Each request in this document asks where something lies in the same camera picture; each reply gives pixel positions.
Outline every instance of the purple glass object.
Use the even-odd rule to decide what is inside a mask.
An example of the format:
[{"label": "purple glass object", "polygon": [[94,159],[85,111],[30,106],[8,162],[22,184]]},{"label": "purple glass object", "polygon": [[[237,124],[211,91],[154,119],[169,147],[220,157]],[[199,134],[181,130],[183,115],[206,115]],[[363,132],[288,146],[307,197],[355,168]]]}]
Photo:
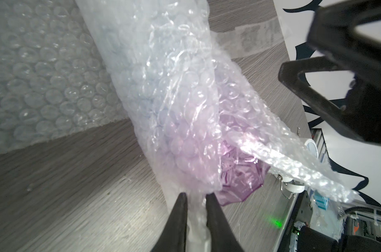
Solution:
[{"label": "purple glass object", "polygon": [[243,202],[263,185],[270,166],[243,153],[226,141],[222,143],[222,153],[221,181],[223,189],[215,193],[218,202],[222,206]]}]

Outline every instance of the metal hook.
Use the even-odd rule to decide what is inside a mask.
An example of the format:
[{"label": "metal hook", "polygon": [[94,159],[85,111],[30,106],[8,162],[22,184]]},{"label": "metal hook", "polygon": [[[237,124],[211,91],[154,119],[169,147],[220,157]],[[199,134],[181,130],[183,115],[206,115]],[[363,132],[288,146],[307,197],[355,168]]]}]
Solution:
[{"label": "metal hook", "polygon": [[280,191],[282,192],[283,196],[284,196],[286,199],[288,199],[288,200],[290,200],[292,197],[295,197],[295,193],[293,193],[293,192],[291,193],[291,195],[290,195],[289,197],[287,197],[287,196],[284,194],[284,192],[283,192],[283,177],[282,177],[280,174],[277,175],[277,179],[280,180]]}]

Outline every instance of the wooden table surface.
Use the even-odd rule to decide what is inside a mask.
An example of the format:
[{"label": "wooden table surface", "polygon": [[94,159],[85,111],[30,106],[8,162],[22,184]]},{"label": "wooden table surface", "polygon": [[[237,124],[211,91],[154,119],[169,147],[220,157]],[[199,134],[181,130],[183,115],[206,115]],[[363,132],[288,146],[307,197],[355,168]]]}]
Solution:
[{"label": "wooden table surface", "polygon": [[[215,32],[276,16],[272,0],[211,0]],[[284,43],[235,59],[269,108],[309,137],[299,98],[277,80]],[[246,252],[271,251],[291,201],[268,175],[244,203],[224,207]],[[0,252],[149,251],[168,218],[160,186],[129,120],[0,155]]]}]

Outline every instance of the tape strip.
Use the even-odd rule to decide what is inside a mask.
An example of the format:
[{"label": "tape strip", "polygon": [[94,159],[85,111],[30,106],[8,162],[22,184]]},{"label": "tape strip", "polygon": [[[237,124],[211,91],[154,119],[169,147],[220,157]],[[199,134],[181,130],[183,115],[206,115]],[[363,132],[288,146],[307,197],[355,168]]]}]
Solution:
[{"label": "tape strip", "polygon": [[374,225],[377,226],[378,225],[378,220],[377,220],[377,210],[374,209]]},{"label": "tape strip", "polygon": [[284,41],[277,17],[261,23],[238,26],[233,31],[211,32],[211,36],[231,58],[260,53]]}]

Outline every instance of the bubble wrapped object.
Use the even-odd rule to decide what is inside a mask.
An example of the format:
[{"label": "bubble wrapped object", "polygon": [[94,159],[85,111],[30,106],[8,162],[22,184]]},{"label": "bubble wrapped object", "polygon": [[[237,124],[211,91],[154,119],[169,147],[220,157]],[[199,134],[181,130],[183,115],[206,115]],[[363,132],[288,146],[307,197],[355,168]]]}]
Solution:
[{"label": "bubble wrapped object", "polygon": [[127,118],[115,97],[74,0],[0,0],[0,153]]},{"label": "bubble wrapped object", "polygon": [[[217,192],[221,204],[242,201],[269,166],[337,201],[354,198],[211,40],[206,0],[77,4],[168,209],[180,192],[188,194],[188,251],[209,251],[204,195]],[[107,96],[106,103],[116,102]]]}]

